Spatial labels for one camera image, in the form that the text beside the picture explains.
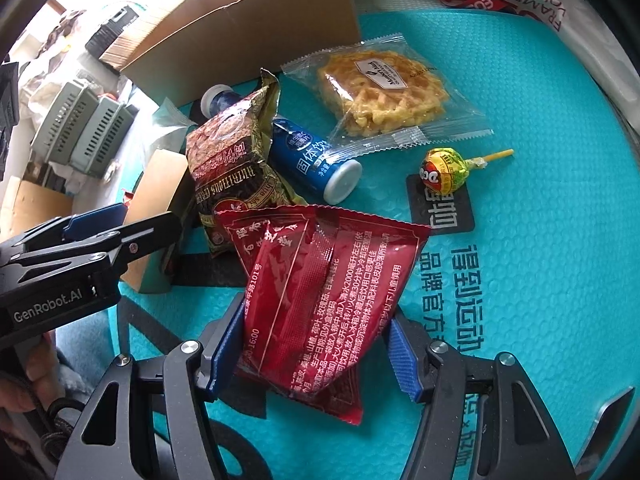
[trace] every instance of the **lollipop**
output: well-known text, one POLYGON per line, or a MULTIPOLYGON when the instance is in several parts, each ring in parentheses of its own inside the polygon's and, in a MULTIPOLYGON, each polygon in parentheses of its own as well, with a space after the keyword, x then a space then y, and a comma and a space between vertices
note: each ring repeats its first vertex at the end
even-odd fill
POLYGON ((513 155, 513 150, 464 159, 451 148, 434 148, 424 157, 420 178, 426 187, 440 195, 453 193, 465 183, 471 170, 484 170, 488 162, 513 155))

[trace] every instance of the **snack package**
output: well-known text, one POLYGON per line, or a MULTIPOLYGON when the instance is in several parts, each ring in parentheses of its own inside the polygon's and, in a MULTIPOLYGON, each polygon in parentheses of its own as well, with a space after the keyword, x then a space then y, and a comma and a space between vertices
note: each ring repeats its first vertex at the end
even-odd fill
POLYGON ((359 424, 356 364, 393 315, 430 229, 315 205, 216 216, 248 275, 241 367, 359 424))
POLYGON ((335 114, 327 159, 493 133, 485 116, 401 34, 329 48, 282 67, 335 114))
POLYGON ((233 248, 215 211, 305 203, 267 164, 279 95, 278 80, 262 70, 260 89, 187 136, 198 214, 214 256, 233 248))

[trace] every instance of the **white plastic bag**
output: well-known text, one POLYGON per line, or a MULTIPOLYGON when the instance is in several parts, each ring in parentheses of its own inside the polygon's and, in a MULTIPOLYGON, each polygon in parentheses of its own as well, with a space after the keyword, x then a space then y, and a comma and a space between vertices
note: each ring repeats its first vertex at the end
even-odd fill
POLYGON ((140 139, 141 162, 146 168, 155 150, 179 152, 191 126, 196 123, 185 117, 175 105, 165 98, 161 107, 151 115, 151 124, 140 139))

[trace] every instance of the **finger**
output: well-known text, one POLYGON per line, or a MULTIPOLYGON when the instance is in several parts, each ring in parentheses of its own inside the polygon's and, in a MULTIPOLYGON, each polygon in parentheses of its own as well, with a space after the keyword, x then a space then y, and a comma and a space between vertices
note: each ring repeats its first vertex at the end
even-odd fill
POLYGON ((29 394, 20 386, 6 379, 0 379, 0 408, 10 412, 30 412, 34 409, 29 394))
POLYGON ((49 409, 54 400, 65 395, 65 390, 58 381, 58 371, 55 369, 35 381, 33 383, 33 391, 40 399, 45 410, 49 409))
POLYGON ((25 373, 30 381, 37 381, 47 375, 58 364, 56 349, 43 338, 29 352, 25 373))

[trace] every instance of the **waffle pastry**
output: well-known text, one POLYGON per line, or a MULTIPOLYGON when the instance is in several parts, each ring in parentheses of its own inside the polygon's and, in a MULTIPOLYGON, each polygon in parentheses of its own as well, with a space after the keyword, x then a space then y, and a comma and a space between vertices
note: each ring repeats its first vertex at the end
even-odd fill
POLYGON ((423 63, 391 50, 331 54, 318 69, 318 81, 325 104, 344 118, 350 136, 372 137, 432 121, 449 99, 442 81, 423 63))

